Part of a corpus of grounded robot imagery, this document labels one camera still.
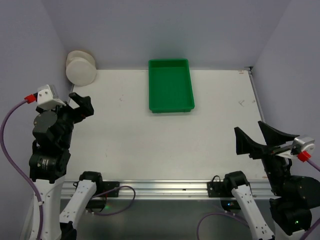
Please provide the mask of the white mesh laundry bag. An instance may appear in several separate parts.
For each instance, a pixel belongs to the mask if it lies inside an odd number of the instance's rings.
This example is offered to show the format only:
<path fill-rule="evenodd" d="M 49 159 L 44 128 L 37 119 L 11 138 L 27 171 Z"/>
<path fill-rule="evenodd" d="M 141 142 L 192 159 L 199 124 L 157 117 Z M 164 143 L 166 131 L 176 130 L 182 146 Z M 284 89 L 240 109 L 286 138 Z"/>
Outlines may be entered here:
<path fill-rule="evenodd" d="M 67 79 L 75 86 L 90 85 L 97 76 L 96 61 L 85 51 L 71 51 L 67 55 L 65 73 Z"/>

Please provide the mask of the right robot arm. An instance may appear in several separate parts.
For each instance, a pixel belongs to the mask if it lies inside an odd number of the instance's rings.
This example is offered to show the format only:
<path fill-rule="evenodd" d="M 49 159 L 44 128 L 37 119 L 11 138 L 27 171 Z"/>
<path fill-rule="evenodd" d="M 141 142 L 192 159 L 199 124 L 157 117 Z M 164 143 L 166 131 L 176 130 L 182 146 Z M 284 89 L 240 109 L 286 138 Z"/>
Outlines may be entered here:
<path fill-rule="evenodd" d="M 261 160 L 274 198 L 269 199 L 275 230 L 266 224 L 253 199 L 250 183 L 242 171 L 225 175 L 223 184 L 235 197 L 254 240 L 305 240 L 320 224 L 312 223 L 311 210 L 320 205 L 320 182 L 310 176 L 291 174 L 293 160 L 311 163 L 315 140 L 284 133 L 259 121 L 265 144 L 234 128 L 237 155 Z"/>

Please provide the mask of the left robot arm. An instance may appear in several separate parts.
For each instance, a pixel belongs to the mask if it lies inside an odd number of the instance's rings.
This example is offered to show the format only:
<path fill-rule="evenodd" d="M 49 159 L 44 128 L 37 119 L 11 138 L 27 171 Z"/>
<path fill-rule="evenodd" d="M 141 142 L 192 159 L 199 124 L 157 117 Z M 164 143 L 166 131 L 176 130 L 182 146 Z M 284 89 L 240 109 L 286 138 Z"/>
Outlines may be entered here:
<path fill-rule="evenodd" d="M 79 177 L 70 202 L 60 210 L 74 125 L 94 114 L 89 96 L 72 92 L 69 97 L 77 103 L 77 108 L 67 102 L 48 110 L 36 108 L 38 115 L 32 130 L 35 140 L 29 160 L 29 178 L 37 189 L 32 240 L 75 240 L 79 220 L 88 202 L 104 189 L 101 173 L 85 171 Z"/>

